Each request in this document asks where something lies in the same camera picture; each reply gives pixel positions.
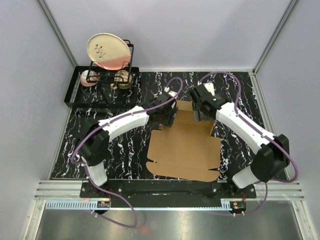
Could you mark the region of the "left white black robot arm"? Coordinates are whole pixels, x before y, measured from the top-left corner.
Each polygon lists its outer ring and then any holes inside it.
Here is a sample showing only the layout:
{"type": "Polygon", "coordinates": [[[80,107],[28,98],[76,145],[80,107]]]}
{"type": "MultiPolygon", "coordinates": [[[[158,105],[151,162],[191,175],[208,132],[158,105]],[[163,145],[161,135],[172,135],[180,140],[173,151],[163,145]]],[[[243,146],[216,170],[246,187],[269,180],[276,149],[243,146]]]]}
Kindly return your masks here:
{"type": "Polygon", "coordinates": [[[90,192],[95,197],[103,198],[108,193],[108,177],[103,161],[109,143],[118,136],[145,125],[159,123],[171,127],[178,111],[177,96],[172,90],[163,92],[115,117],[84,125],[75,152],[80,155],[87,176],[93,182],[90,192]]]}

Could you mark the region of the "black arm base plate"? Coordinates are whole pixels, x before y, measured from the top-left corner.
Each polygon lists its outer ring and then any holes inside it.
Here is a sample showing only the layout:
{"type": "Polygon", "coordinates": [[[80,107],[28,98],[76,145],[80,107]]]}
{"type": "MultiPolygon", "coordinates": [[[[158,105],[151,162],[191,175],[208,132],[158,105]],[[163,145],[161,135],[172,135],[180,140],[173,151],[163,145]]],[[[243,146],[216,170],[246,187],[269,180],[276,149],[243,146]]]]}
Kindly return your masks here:
{"type": "Polygon", "coordinates": [[[255,199],[257,197],[254,185],[239,189],[233,183],[224,180],[202,182],[177,179],[110,179],[101,188],[123,197],[178,194],[214,199],[255,199]]]}

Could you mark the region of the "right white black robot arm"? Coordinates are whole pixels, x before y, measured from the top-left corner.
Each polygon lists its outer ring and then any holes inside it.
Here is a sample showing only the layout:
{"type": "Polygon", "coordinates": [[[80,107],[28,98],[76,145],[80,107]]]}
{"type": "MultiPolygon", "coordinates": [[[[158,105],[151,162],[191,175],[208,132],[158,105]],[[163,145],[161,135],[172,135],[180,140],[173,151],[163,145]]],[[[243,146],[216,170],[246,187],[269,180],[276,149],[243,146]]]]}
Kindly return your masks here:
{"type": "Polygon", "coordinates": [[[235,132],[254,154],[252,163],[232,176],[233,182],[227,185],[230,197],[239,198],[245,188],[254,183],[267,183],[290,164],[289,139],[260,127],[225,94],[215,94],[212,83],[198,85],[188,93],[197,122],[201,121],[201,115],[221,122],[235,132]]]}

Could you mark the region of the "brown cardboard box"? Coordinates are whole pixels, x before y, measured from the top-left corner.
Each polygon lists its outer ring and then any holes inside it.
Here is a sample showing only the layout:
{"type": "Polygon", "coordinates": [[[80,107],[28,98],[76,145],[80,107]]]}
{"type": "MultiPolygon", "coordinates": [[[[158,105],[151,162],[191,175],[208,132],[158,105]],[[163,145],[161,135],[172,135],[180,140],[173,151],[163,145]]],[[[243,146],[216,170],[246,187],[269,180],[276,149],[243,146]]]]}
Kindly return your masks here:
{"type": "Polygon", "coordinates": [[[196,122],[190,101],[177,101],[171,127],[151,132],[146,167],[154,175],[200,182],[220,176],[221,140],[212,136],[214,120],[196,122]]]}

